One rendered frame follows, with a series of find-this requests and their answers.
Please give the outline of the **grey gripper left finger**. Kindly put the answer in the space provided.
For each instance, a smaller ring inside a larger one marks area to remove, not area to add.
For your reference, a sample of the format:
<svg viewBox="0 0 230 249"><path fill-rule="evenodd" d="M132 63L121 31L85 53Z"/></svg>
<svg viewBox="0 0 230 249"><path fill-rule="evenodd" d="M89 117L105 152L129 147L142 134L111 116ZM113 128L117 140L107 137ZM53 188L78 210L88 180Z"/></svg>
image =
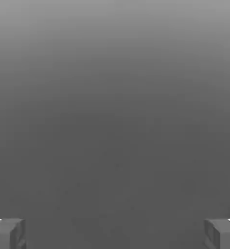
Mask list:
<svg viewBox="0 0 230 249"><path fill-rule="evenodd" d="M0 218L0 249L27 249L25 219Z"/></svg>

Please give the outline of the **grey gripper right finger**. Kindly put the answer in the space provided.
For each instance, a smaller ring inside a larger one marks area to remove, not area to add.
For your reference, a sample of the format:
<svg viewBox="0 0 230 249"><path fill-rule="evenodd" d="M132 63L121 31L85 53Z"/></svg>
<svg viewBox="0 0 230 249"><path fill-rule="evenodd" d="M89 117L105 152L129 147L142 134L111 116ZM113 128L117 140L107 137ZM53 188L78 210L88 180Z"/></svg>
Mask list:
<svg viewBox="0 0 230 249"><path fill-rule="evenodd" d="M230 249L230 218L205 219L204 233L207 249Z"/></svg>

